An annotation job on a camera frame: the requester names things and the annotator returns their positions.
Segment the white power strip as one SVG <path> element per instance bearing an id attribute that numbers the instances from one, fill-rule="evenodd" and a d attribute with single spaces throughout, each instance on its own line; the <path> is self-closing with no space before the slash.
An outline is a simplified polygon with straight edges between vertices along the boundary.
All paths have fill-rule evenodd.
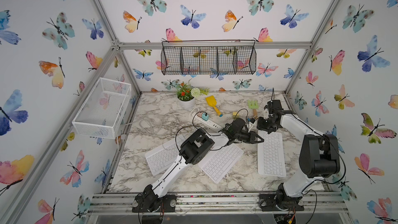
<path id="1" fill-rule="evenodd" d="M 202 117 L 200 117 L 198 115 L 195 115 L 194 120 L 199 121 L 203 125 L 209 127 L 210 129 L 212 129 L 212 130 L 214 130 L 216 132 L 221 131 L 223 129 L 223 127 L 221 125 L 215 123 L 210 118 L 208 120 L 204 120 Z"/>

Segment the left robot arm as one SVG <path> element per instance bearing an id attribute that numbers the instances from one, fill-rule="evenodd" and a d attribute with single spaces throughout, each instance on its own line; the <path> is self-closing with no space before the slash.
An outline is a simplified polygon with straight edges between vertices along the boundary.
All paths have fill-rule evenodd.
<path id="1" fill-rule="evenodd" d="M 168 191 L 187 169 L 195 165 L 213 182 L 219 183 L 243 155 L 235 144 L 237 141 L 257 145 L 263 143 L 264 138 L 250 130 L 240 118 L 226 124 L 217 133 L 198 128 L 181 145 L 176 145 L 178 156 L 163 175 L 135 197 L 132 212 L 151 213 L 164 209 L 170 212 L 172 208 L 166 203 L 175 198 L 167 196 Z"/>

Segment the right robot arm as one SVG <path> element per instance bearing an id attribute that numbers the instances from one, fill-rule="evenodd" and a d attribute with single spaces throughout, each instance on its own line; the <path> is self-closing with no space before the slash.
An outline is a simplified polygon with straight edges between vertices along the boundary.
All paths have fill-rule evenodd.
<path id="1" fill-rule="evenodd" d="M 325 178 L 340 171 L 337 137 L 317 131 L 293 111 L 284 110 L 280 100 L 270 100 L 264 108 L 268 110 L 268 118 L 260 117 L 257 129 L 271 134 L 284 128 L 301 140 L 302 146 L 298 159 L 300 169 L 281 183 L 275 193 L 260 195 L 260 208 L 264 212 L 303 211 L 299 202 L 312 184 L 324 182 Z"/>

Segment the teal USB charger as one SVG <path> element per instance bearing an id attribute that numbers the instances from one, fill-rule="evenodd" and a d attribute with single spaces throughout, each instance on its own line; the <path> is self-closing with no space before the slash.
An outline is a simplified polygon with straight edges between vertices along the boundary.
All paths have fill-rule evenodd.
<path id="1" fill-rule="evenodd" d="M 202 119 L 203 119 L 204 121 L 208 121 L 208 120 L 209 120 L 209 115 L 208 115 L 207 113 L 203 113 L 203 114 L 202 114 Z"/>

